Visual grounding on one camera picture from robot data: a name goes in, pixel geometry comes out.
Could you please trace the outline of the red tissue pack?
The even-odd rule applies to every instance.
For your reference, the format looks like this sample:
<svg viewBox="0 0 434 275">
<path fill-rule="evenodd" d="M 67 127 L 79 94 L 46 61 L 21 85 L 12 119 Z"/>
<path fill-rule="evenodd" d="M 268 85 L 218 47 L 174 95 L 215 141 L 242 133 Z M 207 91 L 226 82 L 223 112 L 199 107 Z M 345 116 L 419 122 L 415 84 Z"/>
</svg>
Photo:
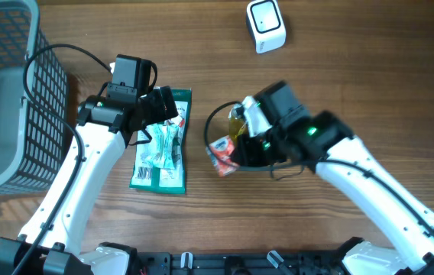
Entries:
<svg viewBox="0 0 434 275">
<path fill-rule="evenodd" d="M 212 142 L 206 152 L 212 161 L 218 175 L 221 177 L 234 173 L 239 165 L 232 161 L 232 153 L 235 150 L 232 139 L 227 135 Z"/>
</svg>

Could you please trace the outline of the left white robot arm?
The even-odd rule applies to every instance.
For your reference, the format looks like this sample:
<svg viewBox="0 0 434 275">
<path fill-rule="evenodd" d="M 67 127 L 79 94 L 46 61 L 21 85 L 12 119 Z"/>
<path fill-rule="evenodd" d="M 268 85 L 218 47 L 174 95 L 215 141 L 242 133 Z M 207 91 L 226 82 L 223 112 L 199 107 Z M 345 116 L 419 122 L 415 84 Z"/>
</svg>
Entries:
<svg viewBox="0 0 434 275">
<path fill-rule="evenodd" d="M 133 133 L 178 114 L 157 67 L 119 54 L 106 92 L 79 106 L 73 142 L 40 207 L 16 239 L 0 238 L 0 274 L 137 274 L 136 248 L 102 243 L 83 253 L 89 216 Z"/>
</svg>

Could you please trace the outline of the yellow oil bottle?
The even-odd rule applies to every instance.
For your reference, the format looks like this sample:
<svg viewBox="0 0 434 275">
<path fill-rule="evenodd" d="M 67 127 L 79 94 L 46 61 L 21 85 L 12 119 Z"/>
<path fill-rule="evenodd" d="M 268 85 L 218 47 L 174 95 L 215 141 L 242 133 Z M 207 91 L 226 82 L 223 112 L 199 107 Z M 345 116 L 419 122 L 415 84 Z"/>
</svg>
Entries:
<svg viewBox="0 0 434 275">
<path fill-rule="evenodd" d="M 244 112 L 245 111 L 243 107 L 236 106 L 229 112 L 228 131 L 229 137 L 234 144 L 237 143 L 239 135 L 248 133 L 248 127 Z"/>
</svg>

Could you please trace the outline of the pale green wipes pack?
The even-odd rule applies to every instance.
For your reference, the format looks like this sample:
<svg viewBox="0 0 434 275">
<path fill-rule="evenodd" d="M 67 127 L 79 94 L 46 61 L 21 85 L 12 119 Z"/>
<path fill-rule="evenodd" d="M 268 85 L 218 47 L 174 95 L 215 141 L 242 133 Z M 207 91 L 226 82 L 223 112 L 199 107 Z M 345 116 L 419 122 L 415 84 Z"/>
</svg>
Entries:
<svg viewBox="0 0 434 275">
<path fill-rule="evenodd" d="M 174 125 L 150 125 L 147 131 L 152 140 L 145 161 L 156 168 L 174 170 L 173 140 L 179 128 Z"/>
</svg>

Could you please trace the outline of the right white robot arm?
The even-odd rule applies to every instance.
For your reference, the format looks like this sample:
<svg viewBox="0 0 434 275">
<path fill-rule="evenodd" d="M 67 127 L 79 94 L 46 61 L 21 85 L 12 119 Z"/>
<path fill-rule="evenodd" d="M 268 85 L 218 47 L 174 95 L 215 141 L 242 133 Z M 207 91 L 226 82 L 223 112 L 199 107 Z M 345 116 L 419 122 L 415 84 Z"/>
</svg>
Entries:
<svg viewBox="0 0 434 275">
<path fill-rule="evenodd" d="M 241 103 L 268 163 L 289 161 L 347 196 L 392 248 L 352 238 L 334 267 L 346 274 L 434 274 L 434 211 L 404 188 L 353 130 L 330 111 L 312 115 L 290 86 L 276 82 Z"/>
</svg>

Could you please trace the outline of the green glove package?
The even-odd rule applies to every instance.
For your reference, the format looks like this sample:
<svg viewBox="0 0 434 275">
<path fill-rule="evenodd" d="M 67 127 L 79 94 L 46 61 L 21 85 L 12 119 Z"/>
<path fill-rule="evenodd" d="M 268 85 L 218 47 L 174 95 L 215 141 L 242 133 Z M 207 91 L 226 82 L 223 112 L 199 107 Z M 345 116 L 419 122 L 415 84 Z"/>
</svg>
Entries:
<svg viewBox="0 0 434 275">
<path fill-rule="evenodd" d="M 149 125 L 139 131 L 131 189 L 183 195 L 186 193 L 186 168 L 183 145 L 192 105 L 191 89 L 174 89 L 178 116 Z"/>
</svg>

